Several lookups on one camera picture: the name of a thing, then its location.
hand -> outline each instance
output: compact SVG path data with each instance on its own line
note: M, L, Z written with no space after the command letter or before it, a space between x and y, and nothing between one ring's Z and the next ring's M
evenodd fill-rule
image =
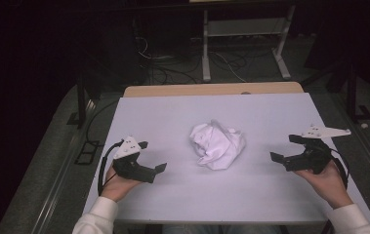
M337 209L352 204L336 164L330 161L325 169L314 175L312 171L302 170L294 172L311 184L315 192L333 208Z
M116 175L112 166L106 173L105 181L107 181L107 183L104 185L101 196L111 199L114 202L118 202L123 199L132 188L141 183L137 180L127 179Z

white sleeve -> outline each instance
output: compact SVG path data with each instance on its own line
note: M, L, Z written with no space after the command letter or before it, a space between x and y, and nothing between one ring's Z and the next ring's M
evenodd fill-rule
M83 214L72 230L73 234L112 233L117 217L118 205L114 201L99 197L88 213Z
M338 208L327 216L336 234L370 234L370 222L356 204Z

floor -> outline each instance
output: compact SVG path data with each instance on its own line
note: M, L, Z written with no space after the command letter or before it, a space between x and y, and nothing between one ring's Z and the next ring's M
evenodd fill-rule
M211 83L283 82L271 55L271 48L277 40L277 37L213 39L209 48ZM288 38L282 55L292 81L301 82L317 72L304 68L313 40L312 36ZM199 44L200 39L193 38L186 55L153 54L153 62L144 63L148 74L144 84L201 83ZM326 126L351 129L353 132L351 138L339 137L334 141L338 149L347 155L351 175L370 208L370 120L354 124L347 117L346 87L340 93L328 93L325 85L329 78L330 75L327 75L313 82L305 87L305 91L310 93ZM121 96L121 93L111 89L105 90L100 100L90 102L87 122L83 128L77 129L67 125L69 116L77 112L75 87L68 92L0 225L0 233L70 232L81 216L101 151L96 152L90 166L74 165L73 162L87 139L104 142L116 107L114 101ZM361 79L357 83L357 103L370 110L370 85ZM128 228L130 233L143 231L142 225L117 225L117 233L128 233ZM319 233L322 225L289 226L288 229L291 234Z

white table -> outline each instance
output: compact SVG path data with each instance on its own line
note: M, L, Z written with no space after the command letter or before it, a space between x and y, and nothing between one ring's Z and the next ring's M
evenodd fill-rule
M243 152L224 171L197 166L198 156L188 138L193 126L211 119L241 130L247 139ZM290 143L288 135L299 135L310 124L323 126L305 93L124 97L103 152L131 135L137 141L148 141L138 160L141 165L153 168L167 163L167 168L153 184L140 185L119 203L117 219L145 223L322 222L331 208L308 183L285 172L269 156L270 151L286 156L302 153L304 148ZM324 141L335 148L331 138ZM98 172L85 212L98 196ZM370 220L370 211L352 178L349 194Z

white metal frame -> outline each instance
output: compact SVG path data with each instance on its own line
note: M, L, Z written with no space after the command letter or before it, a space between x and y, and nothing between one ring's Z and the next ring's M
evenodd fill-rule
M285 18L273 19L247 19L247 20L208 20L208 11L204 11L203 21L203 82L211 81L209 58L208 58L208 38L212 36L231 36L231 35L259 35L259 34L279 34L278 46L272 49L273 57L278 65L284 80L291 79L285 61L282 57L282 50L288 35L291 20L294 15L295 6L291 6Z

